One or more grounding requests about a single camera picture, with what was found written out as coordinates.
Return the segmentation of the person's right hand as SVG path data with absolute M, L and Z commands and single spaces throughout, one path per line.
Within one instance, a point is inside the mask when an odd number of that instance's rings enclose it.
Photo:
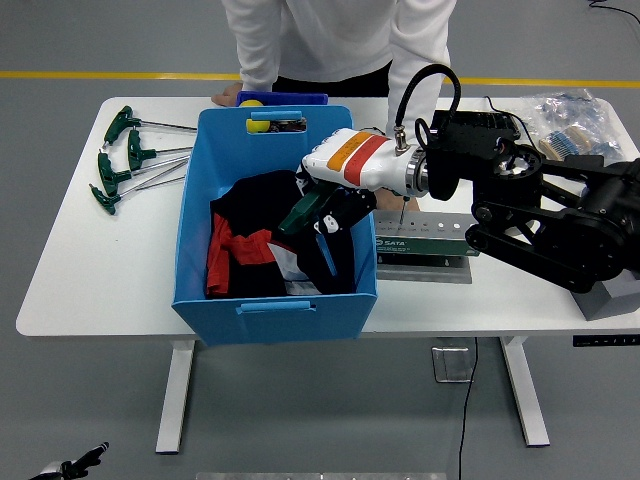
M 221 93 L 217 93 L 211 96 L 211 101 L 223 107 L 233 107 L 236 105 L 237 96 L 242 91 L 243 84 L 236 82 L 230 84 L 224 88 Z

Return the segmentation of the person's left hand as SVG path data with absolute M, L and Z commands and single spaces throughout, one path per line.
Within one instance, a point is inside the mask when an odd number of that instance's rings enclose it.
M 388 211 L 419 211 L 420 206 L 415 198 L 405 200 L 393 192 L 380 189 L 375 192 L 377 208 Z

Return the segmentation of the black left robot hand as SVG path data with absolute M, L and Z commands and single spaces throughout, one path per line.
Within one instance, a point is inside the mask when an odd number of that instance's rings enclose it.
M 53 462 L 31 480 L 85 478 L 90 467 L 98 466 L 101 463 L 101 456 L 109 449 L 109 446 L 108 442 L 103 442 L 87 451 L 79 459 L 60 463 Z

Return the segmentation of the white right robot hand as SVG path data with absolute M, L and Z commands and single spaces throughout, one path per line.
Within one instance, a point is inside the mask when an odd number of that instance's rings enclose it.
M 349 128 L 336 130 L 303 157 L 312 186 L 281 224 L 286 232 L 311 227 L 322 234 L 348 230 L 377 208 L 380 189 L 403 198 L 422 197 L 423 151 L 396 147 L 387 137 Z

